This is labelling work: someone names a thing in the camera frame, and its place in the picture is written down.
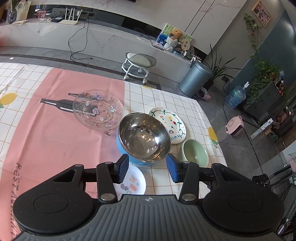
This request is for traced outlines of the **green potted snake plant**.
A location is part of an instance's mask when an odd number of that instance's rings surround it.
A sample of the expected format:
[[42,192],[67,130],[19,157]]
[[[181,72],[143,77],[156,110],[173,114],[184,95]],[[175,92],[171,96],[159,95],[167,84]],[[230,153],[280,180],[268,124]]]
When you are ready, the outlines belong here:
[[229,64],[234,61],[237,57],[233,57],[230,60],[226,61],[224,64],[222,64],[222,57],[218,59],[218,54],[217,54],[217,48],[212,47],[210,45],[210,58],[211,58],[211,64],[208,64],[206,61],[206,66],[209,67],[212,75],[209,77],[207,82],[204,84],[204,88],[208,90],[211,88],[216,81],[217,78],[222,78],[222,77],[227,77],[229,79],[233,79],[234,77],[230,74],[227,74],[226,71],[228,70],[241,70],[241,68],[237,67],[231,67]]

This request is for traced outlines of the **blue water jug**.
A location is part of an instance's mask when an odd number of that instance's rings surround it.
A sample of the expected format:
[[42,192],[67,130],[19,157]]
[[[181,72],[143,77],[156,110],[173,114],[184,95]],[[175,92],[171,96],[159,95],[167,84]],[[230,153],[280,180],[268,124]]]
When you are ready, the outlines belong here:
[[243,86],[234,87],[231,92],[226,96],[226,103],[232,108],[235,109],[241,102],[246,99],[246,91],[249,82],[246,82]]

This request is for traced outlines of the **hanging ivy plant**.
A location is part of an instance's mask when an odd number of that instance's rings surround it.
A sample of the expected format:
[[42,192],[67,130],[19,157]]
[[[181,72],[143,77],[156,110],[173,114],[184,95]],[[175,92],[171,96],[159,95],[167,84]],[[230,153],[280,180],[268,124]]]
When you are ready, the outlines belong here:
[[257,69],[257,72],[251,81],[250,89],[247,90],[246,94],[246,104],[251,106],[253,102],[258,101],[260,90],[279,78],[280,69],[278,66],[262,60],[258,55],[260,42],[259,32],[261,27],[257,24],[256,20],[247,13],[244,14],[243,20],[245,20],[246,29],[250,30],[248,38],[250,39],[251,47],[254,50],[250,59],[254,61],[254,66]]

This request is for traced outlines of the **blue steel bowl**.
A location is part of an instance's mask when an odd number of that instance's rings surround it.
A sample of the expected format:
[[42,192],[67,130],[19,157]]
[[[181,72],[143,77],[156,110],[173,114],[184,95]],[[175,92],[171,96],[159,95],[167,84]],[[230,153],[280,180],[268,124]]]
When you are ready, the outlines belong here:
[[130,113],[122,118],[116,132],[117,149],[138,166],[158,163],[171,150],[170,135],[165,126],[146,113]]

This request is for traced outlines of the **pink restaurant placemat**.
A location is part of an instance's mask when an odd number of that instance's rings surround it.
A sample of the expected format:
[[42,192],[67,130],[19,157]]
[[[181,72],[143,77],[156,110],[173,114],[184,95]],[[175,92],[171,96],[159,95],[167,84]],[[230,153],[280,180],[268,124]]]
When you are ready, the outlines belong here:
[[20,194],[74,164],[93,168],[119,158],[115,130],[91,130],[74,114],[41,103],[43,98],[72,99],[73,94],[93,89],[125,99],[121,80],[54,68],[15,117],[8,134],[11,141],[1,141],[1,240],[12,240],[19,233],[12,205]]

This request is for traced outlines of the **small white printed plate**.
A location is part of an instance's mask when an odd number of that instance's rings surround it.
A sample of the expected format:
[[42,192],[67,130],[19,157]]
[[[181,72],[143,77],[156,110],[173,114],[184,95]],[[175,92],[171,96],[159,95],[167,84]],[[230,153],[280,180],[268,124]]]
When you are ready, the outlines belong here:
[[118,200],[124,194],[144,195],[146,187],[147,184],[143,173],[132,163],[129,164],[123,182],[121,184],[114,184]]

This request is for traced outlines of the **white wifi router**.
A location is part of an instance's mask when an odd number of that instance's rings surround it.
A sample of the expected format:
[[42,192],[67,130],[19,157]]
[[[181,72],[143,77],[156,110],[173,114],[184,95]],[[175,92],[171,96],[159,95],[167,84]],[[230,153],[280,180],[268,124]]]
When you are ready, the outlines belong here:
[[70,10],[69,15],[67,15],[67,12],[65,12],[65,18],[60,21],[60,24],[62,25],[76,25],[78,23],[78,20],[81,16],[82,10],[78,11],[77,14],[75,14],[75,8],[72,8]]

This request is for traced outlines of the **white fruit-pattern plate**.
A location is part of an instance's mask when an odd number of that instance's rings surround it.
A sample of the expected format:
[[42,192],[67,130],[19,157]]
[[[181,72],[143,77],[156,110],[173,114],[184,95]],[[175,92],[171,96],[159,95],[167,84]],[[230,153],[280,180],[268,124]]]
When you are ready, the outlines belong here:
[[186,127],[181,118],[173,111],[166,108],[152,108],[149,115],[160,121],[167,129],[171,144],[180,144],[186,139]]

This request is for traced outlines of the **colourful picture book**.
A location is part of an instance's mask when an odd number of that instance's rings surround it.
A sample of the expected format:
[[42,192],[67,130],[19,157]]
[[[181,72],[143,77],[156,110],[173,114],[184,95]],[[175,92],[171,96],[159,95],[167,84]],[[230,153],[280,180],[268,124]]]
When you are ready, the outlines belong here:
[[[172,25],[169,25],[169,24],[166,24],[165,27],[163,28],[163,30],[158,35],[156,42],[161,44],[164,47],[164,45],[166,43],[166,39],[167,39],[167,37],[169,35],[169,32],[171,32],[174,28],[176,28],[176,27],[174,27]],[[192,40],[193,40],[192,36],[190,36],[190,35],[186,34],[185,32],[183,32],[183,36],[181,37],[181,39],[179,39],[179,44],[178,45],[181,45],[183,43],[189,44],[189,43],[191,43]]]

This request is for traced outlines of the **clear glass plate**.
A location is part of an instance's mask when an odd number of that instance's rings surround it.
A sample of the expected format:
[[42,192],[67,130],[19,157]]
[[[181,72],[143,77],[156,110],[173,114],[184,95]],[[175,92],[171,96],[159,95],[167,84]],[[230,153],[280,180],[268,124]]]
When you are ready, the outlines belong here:
[[95,131],[116,128],[124,116],[122,102],[114,94],[99,90],[86,90],[75,97],[72,105],[76,120]]

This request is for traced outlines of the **lemon checked tablecloth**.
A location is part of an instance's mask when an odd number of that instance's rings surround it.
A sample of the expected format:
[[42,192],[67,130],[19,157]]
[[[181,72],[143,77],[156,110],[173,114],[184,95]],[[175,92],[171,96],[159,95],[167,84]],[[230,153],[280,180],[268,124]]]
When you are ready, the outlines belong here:
[[[1,141],[11,141],[8,134],[14,119],[28,105],[35,90],[53,68],[21,63],[1,63]],[[125,114],[148,113],[162,107],[176,113],[184,122],[188,139],[198,140],[209,155],[210,164],[225,164],[217,137],[197,101],[158,89],[125,82]]]

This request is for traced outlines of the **green ceramic bowl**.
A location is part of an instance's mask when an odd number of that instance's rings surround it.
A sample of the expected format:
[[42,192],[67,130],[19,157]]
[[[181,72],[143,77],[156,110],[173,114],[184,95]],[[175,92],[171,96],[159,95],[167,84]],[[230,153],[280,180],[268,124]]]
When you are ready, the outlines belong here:
[[180,162],[192,162],[199,167],[207,167],[209,157],[207,151],[200,142],[194,139],[185,140],[179,149],[178,160]]

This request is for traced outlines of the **round stool on wheels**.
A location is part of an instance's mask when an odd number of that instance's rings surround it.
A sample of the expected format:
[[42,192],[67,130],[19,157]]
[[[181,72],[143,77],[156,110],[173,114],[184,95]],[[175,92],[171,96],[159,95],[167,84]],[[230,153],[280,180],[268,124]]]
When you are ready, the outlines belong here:
[[143,84],[147,84],[149,70],[156,66],[157,60],[153,56],[147,54],[126,53],[125,61],[122,63],[121,69],[124,71],[124,80],[129,80],[130,76],[142,80]]

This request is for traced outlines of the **framed wall picture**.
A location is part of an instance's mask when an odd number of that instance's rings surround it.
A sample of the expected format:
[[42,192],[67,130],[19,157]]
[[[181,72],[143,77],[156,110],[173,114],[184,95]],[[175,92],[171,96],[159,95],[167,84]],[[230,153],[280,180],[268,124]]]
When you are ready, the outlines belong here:
[[252,8],[252,12],[258,18],[263,27],[266,27],[271,20],[271,14],[261,0],[257,1],[257,3]]

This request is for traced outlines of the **pink small heater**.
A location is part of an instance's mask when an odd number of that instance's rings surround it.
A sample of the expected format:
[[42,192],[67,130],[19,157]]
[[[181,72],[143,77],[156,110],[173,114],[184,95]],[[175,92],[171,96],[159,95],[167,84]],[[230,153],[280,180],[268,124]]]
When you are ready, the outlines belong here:
[[240,134],[244,129],[244,123],[241,116],[235,116],[229,120],[226,127],[226,133],[231,135],[232,137],[236,137]]

